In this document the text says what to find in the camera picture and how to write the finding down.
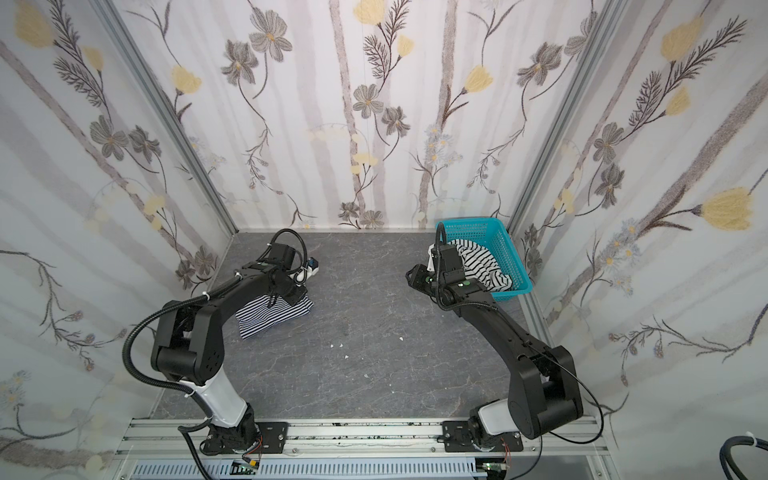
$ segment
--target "gray flower print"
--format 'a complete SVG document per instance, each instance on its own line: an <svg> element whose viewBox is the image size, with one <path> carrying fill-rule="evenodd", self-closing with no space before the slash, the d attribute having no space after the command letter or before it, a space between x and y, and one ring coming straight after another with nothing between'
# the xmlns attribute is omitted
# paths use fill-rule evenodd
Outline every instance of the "gray flower print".
<svg viewBox="0 0 768 480"><path fill-rule="evenodd" d="M578 55L582 50L584 50L584 46L587 44L587 40L589 39L589 34L592 31L592 27L594 26L594 23L597 21L597 19L598 13L590 12L589 16L581 21L581 35L570 37L565 43L565 49L563 52L567 56L572 57L574 55Z"/></svg>
<svg viewBox="0 0 768 480"><path fill-rule="evenodd" d="M150 140L149 134L144 131L143 128L136 125L136 128L128 134L131 138L131 145L133 145L134 152L137 154L144 154L144 158L147 159L147 163L152 163L152 154L158 157L162 153L160 150L160 142L157 140Z"/></svg>
<svg viewBox="0 0 768 480"><path fill-rule="evenodd" d="M368 210L362 215L360 225L363 225L366 230L383 227L384 220L382 220L382 217L384 217L384 214L381 211Z"/></svg>
<svg viewBox="0 0 768 480"><path fill-rule="evenodd" d="M205 245L201 245L197 253L194 254L194 265L197 267L197 271L200 272L200 275L212 273L214 268L216 268L214 266L215 263L216 259L214 258L214 255L208 252Z"/></svg>
<svg viewBox="0 0 768 480"><path fill-rule="evenodd" d="M384 111L384 104L376 97L379 96L379 91L374 84L369 86L360 85L355 89L355 98L357 103L352 106L353 110L361 111L363 118L369 118L371 113L380 114Z"/></svg>
<svg viewBox="0 0 768 480"><path fill-rule="evenodd" d="M348 222L350 217L357 218L358 217L357 212L359 211L360 211L360 207L355 205L355 202L342 202L341 213L339 214L339 218L344 220L345 222Z"/></svg>
<svg viewBox="0 0 768 480"><path fill-rule="evenodd" d="M256 79L253 76L251 68L259 65L259 61L250 50L250 45L244 41L227 40L227 47L224 56L231 62L228 67L222 67L221 73L227 76L227 81L232 85L237 85L242 75L248 83L255 84Z"/></svg>
<svg viewBox="0 0 768 480"><path fill-rule="evenodd" d="M518 70L518 85L524 87L533 80L536 85L543 85L547 78L547 72L560 66L560 50L562 45L550 45L546 41L531 56L533 65Z"/></svg>
<svg viewBox="0 0 768 480"><path fill-rule="evenodd" d="M594 141L594 146L597 148L592 157L594 161L613 163L616 158L614 147L621 141L623 134L624 129L619 128L615 121L603 127L603 136Z"/></svg>
<svg viewBox="0 0 768 480"><path fill-rule="evenodd" d="M293 45L283 38L288 29L286 22L273 10L267 10L265 15L258 8L254 8L250 22L260 30L248 35L253 50L269 50L274 61L283 61L283 52L293 50Z"/></svg>
<svg viewBox="0 0 768 480"><path fill-rule="evenodd" d="M595 189L594 194L602 195L603 203L601 206L603 208L608 208L611 205L615 205L617 202L614 191L617 188L621 188L621 181L624 179L624 170L619 171L619 167L617 167L616 164L611 164L610 168L603 170L600 174L600 178L603 180L603 183Z"/></svg>
<svg viewBox="0 0 768 480"><path fill-rule="evenodd" d="M98 121L91 122L91 139L101 145L101 154L104 158L109 158L114 154L118 160L125 156L123 148L128 146L128 137L123 131L112 131L112 122L104 118L104 115L98 116Z"/></svg>
<svg viewBox="0 0 768 480"><path fill-rule="evenodd" d="M410 125L403 123L402 119L405 117L406 115L402 113L402 108L400 107L384 110L382 122L386 124L386 134L391 135L397 130L401 137L405 137L408 134L408 130L411 129Z"/></svg>
<svg viewBox="0 0 768 480"><path fill-rule="evenodd" d="M531 276L538 276L538 269L544 264L541 254L537 249L531 248L528 252L528 258L525 261L525 266L531 271Z"/></svg>
<svg viewBox="0 0 768 480"><path fill-rule="evenodd" d="M192 276L194 275L194 267L189 260L182 260L179 262L179 268L176 270L176 277L184 284L184 290L192 286Z"/></svg>

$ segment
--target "yellow flower print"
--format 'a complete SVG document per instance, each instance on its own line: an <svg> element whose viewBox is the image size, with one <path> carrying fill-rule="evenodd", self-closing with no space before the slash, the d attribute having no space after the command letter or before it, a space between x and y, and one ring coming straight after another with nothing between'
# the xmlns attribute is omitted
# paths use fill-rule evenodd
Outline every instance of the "yellow flower print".
<svg viewBox="0 0 768 480"><path fill-rule="evenodd" d="M400 35L397 38L397 54L401 57L405 57L407 54L413 51L414 41L405 35Z"/></svg>
<svg viewBox="0 0 768 480"><path fill-rule="evenodd" d="M670 103L667 104L667 115L679 115L686 111L690 106L690 96L688 95L688 89L680 87L677 93L670 99Z"/></svg>
<svg viewBox="0 0 768 480"><path fill-rule="evenodd" d="M358 164L368 164L371 167L379 163L379 159L367 152L359 152L352 156L352 159Z"/></svg>
<svg viewBox="0 0 768 480"><path fill-rule="evenodd" d="M97 71L104 70L104 58L101 56L101 50L93 47L83 47L83 55L88 59L91 67Z"/></svg>
<svg viewBox="0 0 768 480"><path fill-rule="evenodd" d="M360 23L378 25L384 20L384 0L360 0L352 13Z"/></svg>
<svg viewBox="0 0 768 480"><path fill-rule="evenodd" d="M569 189L564 189L560 194L560 197L554 201L554 209L560 210L561 207L565 207L565 213L574 213L574 195Z"/></svg>
<svg viewBox="0 0 768 480"><path fill-rule="evenodd" d="M667 33L661 39L661 54L668 61L678 61L694 46L699 36L703 19L696 17L689 23L683 23Z"/></svg>
<svg viewBox="0 0 768 480"><path fill-rule="evenodd" d="M32 2L19 2L16 10L16 36L35 48L53 45L53 30L48 19Z"/></svg>
<svg viewBox="0 0 768 480"><path fill-rule="evenodd" d="M737 187L711 197L694 208L693 213L720 230L746 230L751 225L751 205L750 192L744 187Z"/></svg>
<svg viewBox="0 0 768 480"><path fill-rule="evenodd" d="M202 79L195 77L192 72L181 65L174 66L174 69L170 71L170 77L174 81L174 87L183 94L193 94L203 83Z"/></svg>
<svg viewBox="0 0 768 480"><path fill-rule="evenodd" d="M464 82L464 89L469 93L475 93L485 90L493 82L493 77L488 73L488 69L478 65L469 72L467 81Z"/></svg>
<svg viewBox="0 0 768 480"><path fill-rule="evenodd" d="M165 197L162 195L151 195L144 204L144 213L154 215L159 209L165 207Z"/></svg>

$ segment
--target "black cable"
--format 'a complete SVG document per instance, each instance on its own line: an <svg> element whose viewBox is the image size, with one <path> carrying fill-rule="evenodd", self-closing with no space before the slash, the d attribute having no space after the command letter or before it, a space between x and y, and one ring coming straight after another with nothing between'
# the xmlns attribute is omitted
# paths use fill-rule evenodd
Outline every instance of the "black cable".
<svg viewBox="0 0 768 480"><path fill-rule="evenodd" d="M758 449L768 451L768 442L763 439L756 439L754 437L736 436L726 440L723 443L723 446L720 447L720 466L723 467L723 473L725 474L726 478L728 478L728 480L733 480L733 476L731 476L730 471L728 470L730 467L730 469L733 470L733 473L736 474L736 477L739 480L748 480L744 473L741 472L741 469L733 461L733 456L730 454L731 448L735 445L754 445Z"/></svg>
<svg viewBox="0 0 768 480"><path fill-rule="evenodd" d="M300 285L301 283L306 282L306 267L307 267L307 264L310 262L310 258L307 256L307 253L306 253L306 244L304 243L304 239L301 237L301 235L296 233L294 230L291 230L290 228L283 228L282 230L278 230L277 233L272 235L272 240L270 240L270 245L267 247L265 252L261 254L261 257L259 258L260 260L262 260L266 256L266 254L269 253L269 251L272 248L272 244L275 243L277 241L277 237L279 237L283 233L291 233L294 237L298 238L299 243L301 243L301 251L303 255L299 253L299 260L300 260L299 266L292 270L288 270L286 272L288 275L292 275L298 272L299 270L304 269L304 279L301 282L296 282Z"/></svg>
<svg viewBox="0 0 768 480"><path fill-rule="evenodd" d="M546 358L550 362L554 363L558 367L560 367L560 370L562 370L562 371L566 372L568 375L572 376L574 378L574 380L576 380L579 383L579 385L584 387L584 390L587 390L587 393L589 394L590 397L592 397L592 400L594 401L594 404L598 407L598 412L600 413L600 430L598 430L597 435L595 435L594 437L592 437L589 440L583 440L582 441L582 440L566 439L565 437L560 436L560 435L558 435L557 433L554 433L554 432L549 432L549 434L558 437L560 440L565 440L566 442L569 442L569 443L577 443L579 445L587 445L588 443L592 443L595 440L599 439L603 435L603 428L605 428L605 417L603 416L603 409L600 407L600 403L598 402L598 399L596 399L594 397L594 395L592 394L592 391L589 388L587 388L587 386L584 384L584 382L579 380L578 377L576 375L574 375L570 370L565 368L563 365L560 365L559 362L555 361L554 359L551 359L550 357L546 356L544 353L539 352L538 350L533 348L533 346L531 346L531 345L528 345L528 348L533 350L534 352L538 353L539 355L543 356L544 358Z"/></svg>
<svg viewBox="0 0 768 480"><path fill-rule="evenodd" d="M536 457L536 461L533 462L533 465L528 467L528 470L526 470L525 472L522 472L520 475L515 475L512 478L505 478L505 480L516 480L517 478L520 478L522 476L525 476L531 473L531 470L533 470L533 468L538 464L538 461L541 460L541 450L543 449L544 449L544 436L542 435L538 438L538 456Z"/></svg>
<svg viewBox="0 0 768 480"><path fill-rule="evenodd" d="M156 319L160 318L161 316L165 315L166 313L174 312L180 308L183 308L185 306L189 305L197 305L199 303L207 302L210 299L217 298L219 296L222 296L226 293L228 293L230 290L232 290L238 283L240 282L240 277L236 276L234 279L230 280L229 282L226 282L224 285L219 286L218 288L212 290L207 295L200 295L196 296L194 298L190 298L188 300L184 300L182 302L174 303L173 305L169 305L161 310L158 310L157 312L153 313L152 315L149 315L147 318L142 320L138 325L134 327L133 330L131 330L130 333L125 337L125 343L123 344L123 365L125 366L125 369L128 371L128 373L131 374L136 380L142 383L146 383L147 385L156 386L162 389L172 389L172 390L178 390L180 392L184 392L187 394L187 396L191 397L192 400L195 401L195 403L203 410L203 413L205 414L205 420L202 421L202 423L186 427L183 425L179 425L178 430L181 433L181 435L184 437L184 440L187 442L187 446L190 449L190 453L192 454L192 458L195 462L195 465L197 465L197 468L200 470L200 474L205 478L205 480L213 480L211 476L208 474L208 471L203 467L203 463L200 460L200 456L197 454L197 449L194 446L194 443L192 443L192 438L190 437L191 432L196 432L197 430L204 429L210 424L211 419L214 416L214 413L211 411L210 407L207 403L203 400L202 397L200 397L197 392L194 391L191 387L187 385L183 385L181 383L175 383L175 382L167 382L165 380L158 380L153 379L150 376L146 376L143 374L139 369L136 368L134 365L133 359L131 358L131 349L133 348L134 341L136 340L136 337L139 333L141 333L141 330L147 327L150 323L155 321Z"/></svg>
<svg viewBox="0 0 768 480"><path fill-rule="evenodd" d="M579 379L578 379L578 377L577 377L576 375L574 375L574 373L573 373L573 372L571 372L571 370L568 370L568 369L567 369L567 368L565 368L563 365L560 365L560 363L559 363L559 362L557 362L557 361L555 361L554 359L552 359L552 358L550 358L550 357L546 356L544 353L541 353L541 352L539 352L537 349L535 349L535 348L533 347L533 345L532 345L532 344L531 344L529 341L523 340L523 338L522 338L522 337L521 337L521 336L518 334L517 330L515 330L515 328L514 328L514 327L512 327L512 325L510 325L510 323L509 323L509 320L507 320L507 319L506 319L506 317L504 317L503 315L499 315L499 317L501 317L501 319L502 319L502 320L504 320L504 322L505 322L505 323L506 323L506 324L509 326L509 328L512 330L512 332L513 332L513 333L514 333L514 334L515 334L515 335L516 335L516 336L517 336L517 337L520 339L520 341L521 341L521 342L523 342L523 344L524 344L525 346L527 346L529 349L533 350L534 352L538 353L539 355L543 356L544 358L546 358L546 359L547 359L547 360L549 360L550 362L554 363L556 366L560 367L560 370L563 370L563 371L564 371L564 372L566 372L568 375L572 376L572 377L574 378L574 380L576 380L576 381L579 383L579 385L583 386L583 387L584 387L584 390L587 390L587 393L589 394L589 396L590 396L590 397L592 397L592 400L594 401L594 404L595 404L595 405L597 406L597 408L598 408L598 412L600 413L600 430L598 430L598 433L597 433L597 435L595 435L595 436L594 436L594 437L592 437L591 439L589 439L589 440L586 440L586 441L581 441L581 440L571 440L571 439L566 439L565 437L563 437L563 436L560 436L560 435L558 435L557 433L553 433L553 432L548 432L548 433L549 433L549 434L551 434L551 435L554 435L554 436L558 437L560 440L565 440L566 442L570 442L570 443L576 443L576 444L579 444L579 445L587 445L588 443L592 443L592 442L594 442L595 440L599 439L599 438L600 438L600 437L603 435L603 429L605 428L605 417L604 417L604 415L603 415L603 409L600 407L600 403L598 402L598 399L597 399L597 398L595 398L595 396L594 396L594 394L592 393L592 391L591 391L589 388L587 388L587 386L584 384L584 382L582 382L581 380L579 380Z"/></svg>

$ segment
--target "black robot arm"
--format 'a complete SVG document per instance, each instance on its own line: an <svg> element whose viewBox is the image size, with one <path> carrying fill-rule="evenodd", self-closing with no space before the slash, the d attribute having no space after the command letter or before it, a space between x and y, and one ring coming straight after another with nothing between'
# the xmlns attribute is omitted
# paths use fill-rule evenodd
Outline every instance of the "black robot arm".
<svg viewBox="0 0 768 480"><path fill-rule="evenodd" d="M575 373L571 354L563 346L550 348L531 336L497 307L480 282L467 280L455 246L435 248L441 250L441 258L435 258L443 270L441 285L424 265L416 265L406 274L408 283L426 295L437 293L440 303L471 323L504 360L510 373L509 413L520 432L535 439L581 417L584 410L578 382L549 360Z"/></svg>
<svg viewBox="0 0 768 480"><path fill-rule="evenodd" d="M290 305L296 305L304 296L306 287L296 285L291 277L295 273L306 279L307 275L306 270L290 270L295 256L292 247L272 243L261 258L238 271L240 281L231 290L205 305L185 306L161 316L150 356L152 368L174 382L183 379L205 385L224 361L221 329L237 310L263 295L280 296ZM171 301L165 306L176 303Z"/></svg>

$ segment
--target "folded striped shirt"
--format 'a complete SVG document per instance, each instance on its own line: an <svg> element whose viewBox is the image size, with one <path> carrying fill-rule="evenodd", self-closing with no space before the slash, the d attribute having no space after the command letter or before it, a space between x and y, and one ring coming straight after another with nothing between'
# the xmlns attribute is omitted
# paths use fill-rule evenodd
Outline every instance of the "folded striped shirt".
<svg viewBox="0 0 768 480"><path fill-rule="evenodd" d="M240 327L241 337L246 339L262 330L268 329L272 325L306 315L314 306L314 303L306 294L294 306L289 305L288 302L279 296L271 307L269 302L270 296L264 295L251 300L246 306L237 310L235 318L237 318L238 326Z"/></svg>

